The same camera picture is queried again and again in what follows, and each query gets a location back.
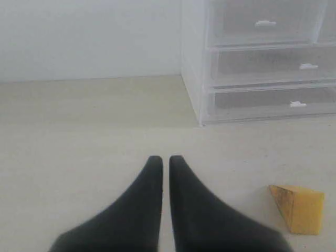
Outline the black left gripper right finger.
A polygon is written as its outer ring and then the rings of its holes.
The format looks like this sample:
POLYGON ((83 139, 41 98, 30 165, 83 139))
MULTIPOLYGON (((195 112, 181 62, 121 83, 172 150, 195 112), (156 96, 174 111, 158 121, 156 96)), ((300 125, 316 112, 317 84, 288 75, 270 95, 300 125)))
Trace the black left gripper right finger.
POLYGON ((281 233, 221 201, 180 155, 170 157, 169 182, 176 251, 292 251, 281 233))

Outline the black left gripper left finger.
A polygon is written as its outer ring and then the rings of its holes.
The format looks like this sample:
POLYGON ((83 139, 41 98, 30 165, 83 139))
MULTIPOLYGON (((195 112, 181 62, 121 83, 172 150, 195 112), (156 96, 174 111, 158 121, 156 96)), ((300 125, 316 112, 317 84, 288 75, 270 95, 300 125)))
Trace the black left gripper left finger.
POLYGON ((162 202, 163 160, 150 156, 114 203, 61 234, 50 251, 158 251, 162 202))

